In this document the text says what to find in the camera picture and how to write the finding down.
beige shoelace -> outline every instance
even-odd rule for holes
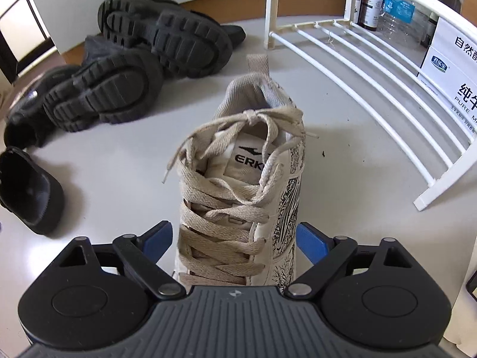
[[[178,162],[183,203],[179,229],[179,258],[194,274],[180,273],[180,281],[191,285],[244,285],[246,277],[262,272],[265,265],[250,261],[258,254],[265,239],[250,238],[254,223],[266,223],[268,213],[261,207],[275,194],[283,175],[278,156],[297,146],[305,135],[302,112],[292,106],[275,109],[246,110],[206,123],[190,134],[168,163],[165,178]],[[199,162],[225,152],[245,125],[266,123],[267,139],[262,148],[264,168],[258,185],[229,184],[220,178],[205,178],[196,172]],[[218,130],[222,133],[212,142]],[[292,138],[278,146],[266,158],[266,152],[279,130]],[[224,218],[231,218],[223,224]]]

cardboard box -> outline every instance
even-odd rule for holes
[[[477,45],[439,19],[418,78],[448,104],[471,132],[477,129]],[[433,85],[435,82],[450,102]]]

blue bottle label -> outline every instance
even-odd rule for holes
[[[382,8],[391,16],[398,18],[404,23],[411,23],[414,14],[414,5],[405,0],[383,0]]]

shoe tongue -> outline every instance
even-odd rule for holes
[[[214,139],[223,132],[217,132]],[[262,148],[265,140],[239,133],[237,139],[232,141],[225,152],[210,158],[207,163],[206,178],[232,178],[247,184],[257,185],[263,170]],[[275,149],[270,146],[267,153]]]

blue oval logo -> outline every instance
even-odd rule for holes
[[[431,62],[439,71],[445,72],[447,70],[447,64],[445,64],[437,56],[433,56]]]

